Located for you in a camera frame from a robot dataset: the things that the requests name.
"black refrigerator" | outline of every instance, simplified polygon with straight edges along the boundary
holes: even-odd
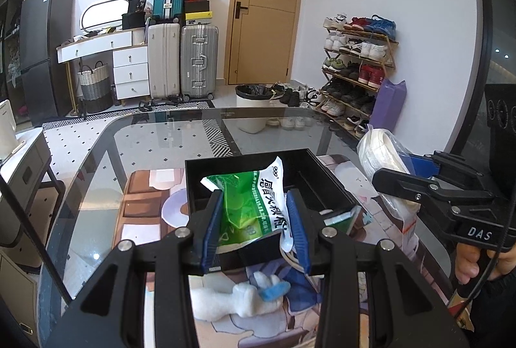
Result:
[[[20,20],[20,67],[33,126],[72,109],[66,68],[56,48],[72,36],[73,0],[25,0]]]

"white suitcase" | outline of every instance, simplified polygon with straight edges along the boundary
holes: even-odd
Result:
[[[151,98],[179,95],[179,24],[149,27],[147,54]]]

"purple bag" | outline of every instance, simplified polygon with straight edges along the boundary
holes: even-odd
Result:
[[[405,81],[395,85],[385,78],[376,97],[370,124],[374,128],[384,128],[393,131],[398,122],[406,96],[407,85]]]

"black cable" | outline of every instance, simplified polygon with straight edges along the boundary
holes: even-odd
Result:
[[[32,223],[29,221],[25,211],[22,206],[18,202],[18,199],[12,192],[11,187],[7,184],[4,177],[0,175],[0,192],[2,193],[2,197],[7,201],[7,204],[11,207],[11,210],[15,214],[16,218],[20,221],[25,234],[28,236],[30,241],[33,243],[35,250],[38,252],[43,264],[45,265],[48,273],[50,274],[52,281],[56,285],[59,293],[61,293],[61,297],[63,297],[64,302],[69,305],[72,302],[72,298],[70,297],[70,293],[65,287],[65,283],[59,276],[59,273],[56,270],[56,267],[52,260],[50,259],[50,255],[45,249],[45,246],[41,242],[37,232],[32,226]]]
[[[501,253],[501,247],[504,245],[505,238],[507,237],[507,234],[509,232],[509,227],[512,223],[512,216],[514,215],[515,208],[516,208],[516,181],[514,182],[514,186],[512,188],[512,196],[511,196],[511,200],[510,200],[507,221],[505,222],[504,230],[502,231],[500,239],[498,241],[498,245],[496,247],[496,252],[495,252],[493,258],[491,259],[491,261],[489,261],[489,264],[487,265],[487,268],[484,271],[484,273],[482,274],[481,278],[478,280],[478,283],[476,284],[476,286],[474,286],[473,290],[471,290],[471,293],[469,294],[465,303],[463,303],[463,305],[460,307],[460,309],[457,311],[457,313],[455,313],[455,315],[453,316],[453,318],[455,320],[457,320],[460,317],[460,315],[468,307],[468,305],[471,303],[471,301],[478,295],[478,293],[480,293],[483,285],[486,283],[487,279],[493,272],[494,267],[496,266],[496,264],[498,262],[498,257],[500,256],[500,253]]]

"silver suitcase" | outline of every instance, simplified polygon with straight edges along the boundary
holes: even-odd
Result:
[[[180,93],[179,24],[151,25],[147,59],[152,98],[167,98]]]
[[[181,33],[181,92],[183,99],[213,99],[217,78],[219,29],[190,25]]]

